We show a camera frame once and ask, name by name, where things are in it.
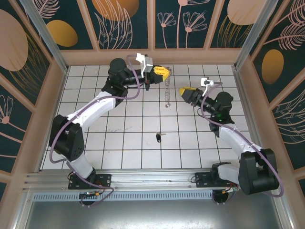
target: white tile floor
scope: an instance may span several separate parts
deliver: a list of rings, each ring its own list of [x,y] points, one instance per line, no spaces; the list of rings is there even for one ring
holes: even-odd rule
[[[210,131],[208,122],[197,115],[197,108],[183,101],[179,88],[200,87],[200,79],[208,76],[223,82],[220,91],[233,97],[232,119],[250,137],[240,97],[229,65],[163,65],[173,70],[171,106],[165,108],[165,84],[141,89],[140,96],[122,102],[85,130],[85,156],[96,169],[141,168],[206,168],[218,162],[238,164],[238,157],[221,139]],[[107,79],[109,66],[72,66],[58,113],[68,115],[83,107],[97,95]],[[129,89],[129,96],[136,89]],[[162,132],[162,142],[156,132]],[[49,161],[49,148],[42,169],[67,168]]]

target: flower illustration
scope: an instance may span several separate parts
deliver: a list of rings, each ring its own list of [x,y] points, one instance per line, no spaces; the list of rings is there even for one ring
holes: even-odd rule
[[[180,15],[181,15],[182,6],[200,5],[200,4],[208,3],[209,1],[210,0],[178,0],[180,7],[179,7],[178,23],[177,23],[177,49],[179,48],[179,23],[180,23]]]
[[[175,25],[176,20],[174,20],[173,12],[165,13],[164,15],[163,15],[163,13],[158,13],[158,19],[159,19],[159,22],[162,26],[164,45],[165,45],[165,48],[167,49],[166,41],[165,41],[165,35],[164,35],[164,28],[168,27],[168,26]]]
[[[186,31],[185,47],[187,48],[187,37],[189,32],[201,31],[206,29],[204,12],[193,13],[190,17],[190,12],[183,14],[183,23]]]
[[[4,96],[0,95],[0,124],[3,124],[3,125],[9,124],[9,125],[15,127],[16,129],[25,132],[25,130],[10,123],[10,115],[11,115],[11,112],[13,109],[13,104],[14,104],[14,100],[11,97],[8,96],[7,99],[5,100]],[[6,135],[2,132],[0,132],[0,135],[8,138],[10,140],[13,140],[15,142],[22,143],[22,141],[14,138],[14,137],[11,137],[9,135]]]

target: metal chain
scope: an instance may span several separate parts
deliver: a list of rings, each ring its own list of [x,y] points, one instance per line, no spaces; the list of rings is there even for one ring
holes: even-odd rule
[[[170,71],[170,75],[172,74],[172,70],[167,67],[167,69]],[[168,108],[171,106],[170,104],[170,83],[171,83],[171,77],[167,77],[165,80],[165,107]]]

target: metal base plate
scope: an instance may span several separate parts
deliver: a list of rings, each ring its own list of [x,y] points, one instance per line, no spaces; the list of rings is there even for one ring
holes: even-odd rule
[[[230,182],[228,180],[212,181],[210,173],[195,173],[196,187],[228,187]]]
[[[96,174],[94,184],[100,185],[100,183],[105,187],[110,187],[111,185],[111,174]],[[75,174],[70,175],[68,189],[70,190],[81,190],[81,189],[98,189],[93,186],[89,186],[80,180]]]

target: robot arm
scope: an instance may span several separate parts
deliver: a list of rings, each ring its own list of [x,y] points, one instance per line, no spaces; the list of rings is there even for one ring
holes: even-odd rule
[[[170,71],[164,67],[153,65],[152,59],[137,54],[141,63],[141,69],[136,70],[139,82],[149,90],[150,84],[160,83],[167,79]],[[123,99],[106,98],[106,96],[118,96],[125,98],[128,93],[127,85],[137,84],[134,74],[126,66],[123,59],[117,58],[111,61],[105,86],[102,91],[88,104],[78,111],[66,117],[58,115],[54,118],[51,128],[49,146],[53,144],[55,136],[69,120],[77,117],[67,126],[56,141],[54,150],[62,158],[69,161],[70,166],[84,179],[94,183],[95,169],[88,163],[84,156],[83,130],[92,125],[103,113],[117,107]]]
[[[213,82],[204,79],[202,86],[207,84],[213,85]],[[211,131],[225,141],[240,160],[239,167],[235,167],[228,162],[212,165],[211,177],[213,182],[217,182],[219,179],[231,181],[238,184],[247,195],[278,188],[279,183],[275,175],[251,146],[255,146],[276,170],[274,152],[271,149],[262,149],[253,143],[251,145],[248,144],[244,138],[235,132],[237,127],[229,115],[233,100],[229,93],[220,92],[215,100],[207,97],[205,101],[203,101],[205,93],[197,88],[181,88],[180,94],[192,106],[201,107],[202,103],[204,103],[203,110],[211,114],[210,120],[231,127],[234,130],[213,123],[209,124]]]

